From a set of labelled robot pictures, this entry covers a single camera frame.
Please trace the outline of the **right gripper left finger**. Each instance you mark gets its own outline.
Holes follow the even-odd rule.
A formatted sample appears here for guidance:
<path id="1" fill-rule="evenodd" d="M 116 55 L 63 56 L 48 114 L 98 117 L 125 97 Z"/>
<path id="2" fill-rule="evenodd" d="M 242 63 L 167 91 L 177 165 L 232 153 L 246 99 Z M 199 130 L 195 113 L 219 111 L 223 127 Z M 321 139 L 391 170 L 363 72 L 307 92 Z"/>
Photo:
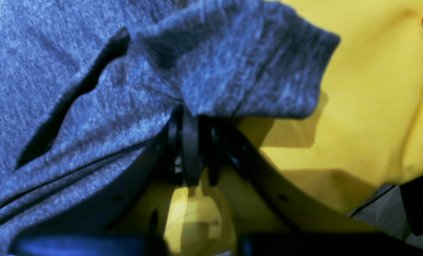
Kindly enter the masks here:
<path id="1" fill-rule="evenodd" d="M 168 256 L 163 239 L 175 172 L 183 106 L 114 181 L 61 214 L 24 229 L 9 256 Z"/>

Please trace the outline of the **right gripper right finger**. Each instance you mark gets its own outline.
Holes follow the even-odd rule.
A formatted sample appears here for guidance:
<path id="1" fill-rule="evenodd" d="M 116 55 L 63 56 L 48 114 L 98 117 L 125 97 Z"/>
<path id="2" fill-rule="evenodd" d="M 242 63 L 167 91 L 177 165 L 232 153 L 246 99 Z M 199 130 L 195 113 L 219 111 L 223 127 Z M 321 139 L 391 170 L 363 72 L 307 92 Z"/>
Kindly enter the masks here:
<path id="1" fill-rule="evenodd" d="M 423 256 L 309 197 L 232 124 L 183 108 L 183 173 L 227 201 L 236 256 Z"/>

